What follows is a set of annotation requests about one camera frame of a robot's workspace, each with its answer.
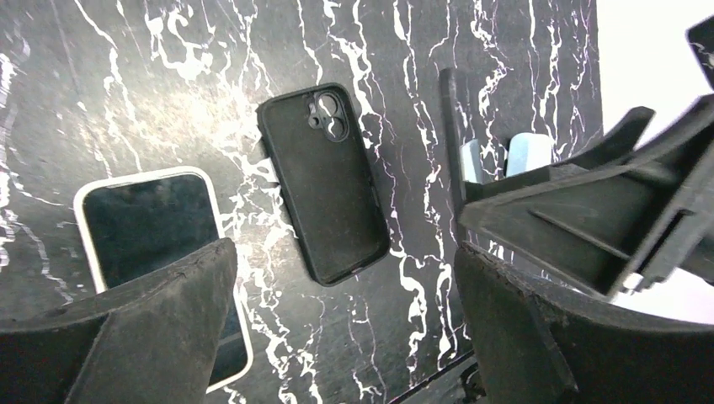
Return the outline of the black smartphone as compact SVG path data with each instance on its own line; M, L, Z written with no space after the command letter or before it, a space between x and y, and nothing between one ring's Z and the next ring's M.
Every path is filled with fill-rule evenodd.
M454 212L454 222L459 215L466 198L461 171L461 137L455 117L456 76L455 69L445 68L439 73L440 107L444 121L445 147L450 172L450 193Z

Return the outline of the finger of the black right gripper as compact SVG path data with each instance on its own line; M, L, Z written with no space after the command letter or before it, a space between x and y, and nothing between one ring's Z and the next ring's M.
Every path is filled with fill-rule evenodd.
M713 97L615 164L463 205L459 223L590 294L713 280Z
M634 146L654 115L654 110L644 106L630 109L598 144L565 161L539 167L491 183L464 182L463 202L465 204L476 202L491 198L497 194L565 178L583 170L591 170L620 162L625 156L634 151Z

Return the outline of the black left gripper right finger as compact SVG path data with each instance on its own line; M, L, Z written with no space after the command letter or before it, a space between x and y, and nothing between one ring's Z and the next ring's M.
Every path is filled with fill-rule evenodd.
M470 243L454 271L491 403L712 402L712 326L596 300Z

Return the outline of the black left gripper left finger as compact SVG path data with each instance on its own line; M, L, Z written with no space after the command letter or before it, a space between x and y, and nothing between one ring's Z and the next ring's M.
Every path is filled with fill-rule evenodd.
M2 402L201 403L236 276L222 238L101 294L2 320Z

